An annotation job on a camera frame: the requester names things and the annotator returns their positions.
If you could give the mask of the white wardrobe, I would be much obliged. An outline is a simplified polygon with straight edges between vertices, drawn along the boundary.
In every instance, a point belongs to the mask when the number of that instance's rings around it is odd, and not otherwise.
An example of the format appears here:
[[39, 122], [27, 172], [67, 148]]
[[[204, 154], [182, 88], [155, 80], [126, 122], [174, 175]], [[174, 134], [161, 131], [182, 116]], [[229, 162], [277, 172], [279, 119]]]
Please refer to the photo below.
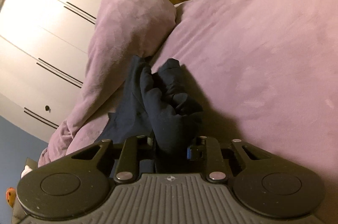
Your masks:
[[75, 105], [101, 0], [1, 0], [1, 115], [48, 141]]

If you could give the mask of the dark navy garment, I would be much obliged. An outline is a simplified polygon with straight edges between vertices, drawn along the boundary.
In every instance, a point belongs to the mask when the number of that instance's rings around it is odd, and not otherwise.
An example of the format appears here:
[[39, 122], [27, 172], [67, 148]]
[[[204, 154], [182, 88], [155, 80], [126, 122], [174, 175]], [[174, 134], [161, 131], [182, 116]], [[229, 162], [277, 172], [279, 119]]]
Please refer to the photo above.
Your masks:
[[153, 73], [147, 59], [133, 56], [121, 100], [98, 140], [154, 137], [158, 172], [186, 172], [187, 149], [201, 131], [203, 114], [186, 82], [178, 60], [168, 59]]

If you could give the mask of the purple rolled duvet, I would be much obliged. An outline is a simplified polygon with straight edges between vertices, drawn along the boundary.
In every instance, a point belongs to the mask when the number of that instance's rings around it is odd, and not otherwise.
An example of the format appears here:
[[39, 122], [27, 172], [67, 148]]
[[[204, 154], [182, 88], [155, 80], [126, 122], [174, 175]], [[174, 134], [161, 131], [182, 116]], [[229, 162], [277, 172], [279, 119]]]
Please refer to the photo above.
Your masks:
[[175, 27], [169, 0], [102, 0], [88, 46], [85, 80], [71, 113], [50, 137], [38, 166], [92, 144], [116, 110], [132, 57], [154, 56]]

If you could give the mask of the orange toy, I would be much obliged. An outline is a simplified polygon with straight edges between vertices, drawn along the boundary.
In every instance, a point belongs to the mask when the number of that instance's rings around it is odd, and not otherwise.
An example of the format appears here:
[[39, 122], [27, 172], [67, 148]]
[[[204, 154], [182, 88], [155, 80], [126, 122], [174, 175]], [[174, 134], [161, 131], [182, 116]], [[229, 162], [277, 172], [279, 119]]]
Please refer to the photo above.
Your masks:
[[14, 206], [16, 195], [17, 195], [16, 189], [13, 187], [9, 187], [6, 190], [6, 201], [11, 208], [13, 208]]

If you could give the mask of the purple bed sheet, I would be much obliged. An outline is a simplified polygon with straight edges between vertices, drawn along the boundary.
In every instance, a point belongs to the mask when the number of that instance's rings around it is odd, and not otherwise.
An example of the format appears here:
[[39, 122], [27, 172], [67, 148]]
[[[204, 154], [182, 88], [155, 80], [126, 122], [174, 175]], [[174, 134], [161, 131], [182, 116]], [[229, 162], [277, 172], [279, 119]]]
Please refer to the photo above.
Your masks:
[[204, 130], [243, 136], [319, 172], [337, 222], [337, 0], [190, 0], [150, 58], [184, 67]]

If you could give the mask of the white plush toy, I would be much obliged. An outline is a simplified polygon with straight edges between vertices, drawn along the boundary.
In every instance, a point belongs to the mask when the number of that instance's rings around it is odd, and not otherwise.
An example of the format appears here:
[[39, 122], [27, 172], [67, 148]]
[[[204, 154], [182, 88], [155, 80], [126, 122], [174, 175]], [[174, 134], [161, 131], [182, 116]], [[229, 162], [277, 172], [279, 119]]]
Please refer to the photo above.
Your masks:
[[21, 172], [21, 178], [23, 178], [25, 175], [29, 174], [33, 169], [29, 165], [25, 165], [23, 171]]

